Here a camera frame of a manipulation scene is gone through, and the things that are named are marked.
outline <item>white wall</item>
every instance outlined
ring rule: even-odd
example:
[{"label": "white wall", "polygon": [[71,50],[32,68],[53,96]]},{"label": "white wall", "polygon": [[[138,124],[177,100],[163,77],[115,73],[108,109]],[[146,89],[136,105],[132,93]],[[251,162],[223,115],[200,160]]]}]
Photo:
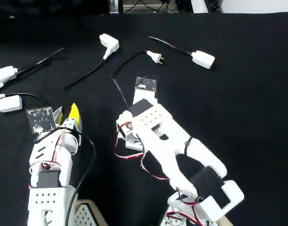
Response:
[{"label": "white wall", "polygon": [[223,0],[224,13],[288,12],[288,0]]}]

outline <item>red wire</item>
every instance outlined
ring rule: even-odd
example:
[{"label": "red wire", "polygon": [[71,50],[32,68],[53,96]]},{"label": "red wire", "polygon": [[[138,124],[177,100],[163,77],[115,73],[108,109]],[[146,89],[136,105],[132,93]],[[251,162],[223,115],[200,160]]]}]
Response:
[{"label": "red wire", "polygon": [[177,219],[177,220],[182,220],[181,218],[176,217],[176,216],[173,216],[173,215],[167,215],[167,217],[168,217],[168,218]]},{"label": "red wire", "polygon": [[[118,136],[119,136],[119,132],[120,132],[120,129],[123,127],[123,126],[126,126],[128,124],[131,124],[132,122],[131,121],[128,121],[128,122],[125,122],[123,123],[122,125],[119,126],[118,130],[117,130],[117,134],[116,134],[116,143],[115,143],[115,149],[116,149],[116,146],[117,146],[117,142],[118,142]],[[138,158],[140,156],[143,156],[142,159],[140,160],[140,167],[145,170],[146,172],[148,172],[151,176],[153,176],[154,178],[156,179],[159,179],[159,180],[169,180],[168,178],[161,178],[161,177],[157,177],[155,175],[153,175],[152,173],[150,173],[149,170],[147,170],[144,165],[143,165],[143,160],[145,158],[145,155],[146,155],[146,151],[145,151],[145,147],[144,147],[144,144],[142,142],[142,145],[143,145],[143,152],[142,153],[137,153],[137,154],[132,154],[132,155],[129,155],[129,156],[121,156],[121,155],[118,155],[117,153],[115,153],[115,156],[118,157],[118,158],[121,158],[121,159],[134,159],[134,158]]]},{"label": "red wire", "polygon": [[145,166],[144,166],[144,164],[143,164],[143,160],[144,160],[147,152],[146,152],[146,150],[145,150],[145,146],[144,146],[143,142],[141,142],[141,143],[142,143],[142,145],[143,145],[143,157],[142,157],[141,160],[140,160],[140,167],[141,167],[144,171],[146,171],[147,173],[149,173],[151,176],[153,176],[153,177],[156,178],[156,179],[159,179],[159,180],[169,180],[168,178],[157,177],[157,176],[153,175],[148,169],[145,168]]},{"label": "red wire", "polygon": [[198,224],[198,222],[192,218],[191,216],[189,216],[188,214],[186,213],[183,213],[183,212],[175,212],[175,211],[170,211],[170,212],[167,212],[167,215],[174,215],[174,214],[179,214],[183,217],[185,217],[186,219],[188,219],[189,221],[192,221],[194,224]]},{"label": "red wire", "polygon": [[199,218],[198,218],[198,216],[197,216],[197,214],[196,214],[196,212],[195,212],[195,210],[194,210],[194,206],[191,206],[191,207],[192,207],[192,210],[193,210],[194,217],[195,217],[195,219],[196,219],[196,221],[197,221],[197,224],[198,224],[199,226],[203,226],[203,224],[200,222],[200,220],[199,220]]},{"label": "red wire", "polygon": [[[117,143],[118,143],[118,137],[119,137],[120,129],[123,126],[126,126],[128,124],[131,124],[131,121],[125,122],[125,123],[123,123],[122,125],[119,126],[119,128],[117,130],[117,133],[116,133],[115,149],[116,149],[116,146],[117,146]],[[115,156],[120,158],[120,159],[135,159],[135,158],[138,158],[138,157],[142,156],[143,154],[144,153],[137,153],[137,154],[132,154],[132,155],[128,155],[128,156],[121,156],[121,155],[118,155],[117,153],[115,153]]]}]

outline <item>white power adapter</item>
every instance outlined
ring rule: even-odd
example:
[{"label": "white power adapter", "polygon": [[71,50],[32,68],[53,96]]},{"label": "white power adapter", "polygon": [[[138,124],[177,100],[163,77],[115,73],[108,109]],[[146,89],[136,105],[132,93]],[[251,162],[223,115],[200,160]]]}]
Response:
[{"label": "white power adapter", "polygon": [[19,95],[0,99],[0,112],[12,112],[22,109],[22,99]]},{"label": "white power adapter", "polygon": [[215,57],[205,52],[197,50],[191,54],[192,61],[206,69],[210,69],[214,63]]},{"label": "white power adapter", "polygon": [[14,68],[13,66],[0,68],[0,83],[4,83],[8,80],[8,78],[15,75],[17,72],[17,68]]},{"label": "white power adapter", "polygon": [[100,40],[103,46],[107,48],[103,59],[106,60],[113,52],[116,52],[120,45],[119,41],[108,34],[100,35]]}]

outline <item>yellow component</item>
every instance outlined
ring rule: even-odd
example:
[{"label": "yellow component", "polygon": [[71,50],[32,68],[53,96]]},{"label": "yellow component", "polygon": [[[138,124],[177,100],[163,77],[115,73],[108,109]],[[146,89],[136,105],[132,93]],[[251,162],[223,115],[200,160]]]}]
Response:
[{"label": "yellow component", "polygon": [[79,114],[79,110],[78,110],[78,107],[75,103],[73,103],[72,105],[72,109],[69,113],[69,116],[68,116],[69,119],[76,119],[76,122],[77,122],[77,126],[80,125],[81,123],[81,116]]},{"label": "yellow component", "polygon": [[63,117],[63,113],[61,112],[61,113],[60,113],[60,116],[59,116],[59,121],[57,122],[57,124],[60,125],[60,123],[61,123],[61,121],[62,121],[62,117]]}]

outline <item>white plastic bracket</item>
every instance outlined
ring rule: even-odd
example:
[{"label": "white plastic bracket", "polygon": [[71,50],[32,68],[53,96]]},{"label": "white plastic bracket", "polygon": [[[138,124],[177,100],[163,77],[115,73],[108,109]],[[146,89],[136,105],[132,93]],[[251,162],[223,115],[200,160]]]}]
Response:
[{"label": "white plastic bracket", "polygon": [[[31,188],[29,195],[29,217],[28,226],[46,226],[45,212],[52,211],[52,221],[49,226],[65,226],[66,214],[69,202],[75,188],[57,187],[57,188]],[[77,195],[73,202],[76,205]],[[69,217],[69,226],[74,226],[75,208],[71,209]]]}]

